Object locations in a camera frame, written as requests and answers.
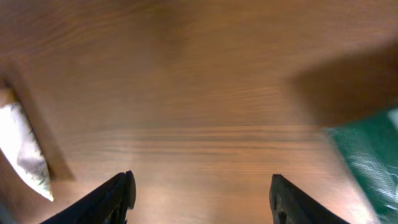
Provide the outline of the white cream tube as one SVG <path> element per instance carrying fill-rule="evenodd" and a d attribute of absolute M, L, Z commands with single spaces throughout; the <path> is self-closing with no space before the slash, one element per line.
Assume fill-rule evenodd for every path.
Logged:
<path fill-rule="evenodd" d="M 1 151 L 30 188 L 53 201 L 47 161 L 11 88 L 1 88 Z"/>

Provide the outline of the green 3M wipes packet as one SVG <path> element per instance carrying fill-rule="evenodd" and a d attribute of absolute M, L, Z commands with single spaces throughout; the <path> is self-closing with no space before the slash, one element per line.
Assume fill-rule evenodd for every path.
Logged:
<path fill-rule="evenodd" d="M 381 223 L 397 223 L 397 108 L 327 128 Z"/>

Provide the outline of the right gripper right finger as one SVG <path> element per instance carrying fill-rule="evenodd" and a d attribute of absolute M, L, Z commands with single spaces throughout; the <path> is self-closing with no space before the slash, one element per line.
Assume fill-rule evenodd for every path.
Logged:
<path fill-rule="evenodd" d="M 280 174 L 272 175 L 269 201 L 274 224 L 348 224 Z"/>

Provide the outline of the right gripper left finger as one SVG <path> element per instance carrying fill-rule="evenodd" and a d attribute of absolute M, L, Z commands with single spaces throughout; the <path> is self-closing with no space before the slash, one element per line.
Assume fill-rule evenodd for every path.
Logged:
<path fill-rule="evenodd" d="M 131 171 L 120 172 L 60 213 L 43 221 L 58 223 L 126 223 L 136 202 L 136 182 Z"/>

